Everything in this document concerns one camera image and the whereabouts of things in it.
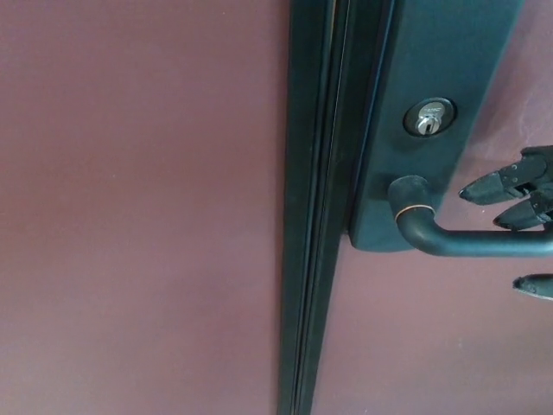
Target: black metal plate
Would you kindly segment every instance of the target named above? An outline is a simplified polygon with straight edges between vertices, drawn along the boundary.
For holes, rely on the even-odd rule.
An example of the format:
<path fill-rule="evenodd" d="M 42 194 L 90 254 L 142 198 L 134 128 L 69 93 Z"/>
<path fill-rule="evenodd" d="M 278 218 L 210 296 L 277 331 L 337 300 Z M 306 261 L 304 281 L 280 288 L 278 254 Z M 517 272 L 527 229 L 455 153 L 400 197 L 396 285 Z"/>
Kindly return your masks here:
<path fill-rule="evenodd" d="M 438 206 L 464 150 L 524 0 L 396 1 L 377 77 L 350 224 L 361 250 L 410 249 L 387 201 L 401 176 L 425 177 Z M 454 102 L 456 120 L 430 138 L 412 137 L 405 113 L 429 97 Z"/>

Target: maroon wall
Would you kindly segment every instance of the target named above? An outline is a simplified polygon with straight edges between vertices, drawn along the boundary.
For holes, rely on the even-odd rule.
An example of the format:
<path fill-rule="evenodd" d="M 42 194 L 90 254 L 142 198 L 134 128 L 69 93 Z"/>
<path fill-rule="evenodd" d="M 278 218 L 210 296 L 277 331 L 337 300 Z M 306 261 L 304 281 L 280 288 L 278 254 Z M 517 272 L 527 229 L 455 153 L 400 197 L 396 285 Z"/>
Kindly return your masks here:
<path fill-rule="evenodd" d="M 274 413 L 287 13 L 0 1 L 1 413 Z"/>

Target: black door handle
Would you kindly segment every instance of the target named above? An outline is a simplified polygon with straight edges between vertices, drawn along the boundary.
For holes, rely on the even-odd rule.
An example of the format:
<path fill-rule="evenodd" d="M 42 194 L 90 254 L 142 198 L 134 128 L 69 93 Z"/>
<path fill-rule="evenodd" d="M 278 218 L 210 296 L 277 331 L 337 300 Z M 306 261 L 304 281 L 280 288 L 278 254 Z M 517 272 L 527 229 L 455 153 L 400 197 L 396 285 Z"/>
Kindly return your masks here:
<path fill-rule="evenodd" d="M 397 228 L 416 249 L 446 257 L 544 257 L 553 255 L 553 229 L 450 231 L 435 223 L 429 183 L 405 176 L 388 188 Z"/>

